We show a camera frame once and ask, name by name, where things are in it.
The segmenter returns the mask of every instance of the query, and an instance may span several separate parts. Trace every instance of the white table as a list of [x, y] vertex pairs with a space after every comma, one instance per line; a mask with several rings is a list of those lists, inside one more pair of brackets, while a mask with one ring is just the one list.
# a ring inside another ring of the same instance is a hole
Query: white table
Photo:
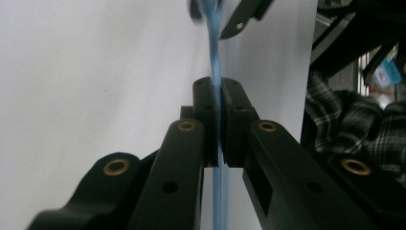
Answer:
[[[236, 1], [224, 1], [224, 17]], [[262, 119], [300, 136], [316, 0], [275, 0], [220, 43], [223, 76]], [[192, 83], [210, 75], [205, 26], [185, 1], [4, 1], [0, 7], [0, 229], [63, 206], [100, 158], [159, 149]], [[260, 229], [241, 179], [224, 174], [224, 229]], [[206, 170], [202, 229], [212, 229]]]

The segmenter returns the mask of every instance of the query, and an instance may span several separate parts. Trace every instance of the plaid shirt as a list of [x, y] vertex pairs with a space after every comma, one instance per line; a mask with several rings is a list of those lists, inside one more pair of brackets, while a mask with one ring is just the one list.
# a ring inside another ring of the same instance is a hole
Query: plaid shirt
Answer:
[[391, 103], [382, 110], [374, 99], [332, 91], [313, 72], [305, 111], [318, 129], [318, 153], [363, 154], [406, 187], [406, 102]]

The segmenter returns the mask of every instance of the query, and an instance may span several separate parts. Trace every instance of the light blue string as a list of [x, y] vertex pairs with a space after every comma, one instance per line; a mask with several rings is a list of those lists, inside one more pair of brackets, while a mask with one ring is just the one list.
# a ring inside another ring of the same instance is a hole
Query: light blue string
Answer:
[[[209, 30], [210, 42], [210, 62], [212, 65], [211, 82], [214, 88], [215, 102], [218, 111], [218, 129], [219, 136], [220, 114], [221, 114], [221, 70], [220, 59], [218, 55], [218, 35], [220, 33], [221, 22], [221, 0], [198, 0], [200, 11], [206, 18], [207, 28]], [[218, 145], [219, 167], [213, 170], [213, 229], [221, 229], [221, 172], [222, 172], [222, 152]]]

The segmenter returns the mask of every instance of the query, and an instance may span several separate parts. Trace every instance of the blue strap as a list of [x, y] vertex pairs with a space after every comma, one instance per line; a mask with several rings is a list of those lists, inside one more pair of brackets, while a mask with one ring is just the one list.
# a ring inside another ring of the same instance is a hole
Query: blue strap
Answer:
[[[209, 30], [210, 42], [210, 62], [212, 65], [211, 82], [214, 88], [215, 101], [218, 109], [218, 131], [220, 127], [221, 114], [221, 69], [220, 59], [218, 55], [218, 35], [220, 33], [221, 21], [221, 0], [198, 0], [199, 9], [206, 18], [207, 28]], [[221, 229], [221, 172], [222, 172], [222, 152], [218, 146], [218, 162], [219, 167], [213, 170], [213, 229]]]

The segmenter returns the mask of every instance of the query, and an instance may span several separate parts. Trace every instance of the plaid fabric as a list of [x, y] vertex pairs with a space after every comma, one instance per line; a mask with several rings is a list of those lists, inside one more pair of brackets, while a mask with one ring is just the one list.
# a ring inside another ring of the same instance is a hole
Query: plaid fabric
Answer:
[[318, 129], [318, 153], [363, 154], [406, 187], [406, 103], [382, 110], [374, 99], [332, 91], [313, 72], [305, 111]]

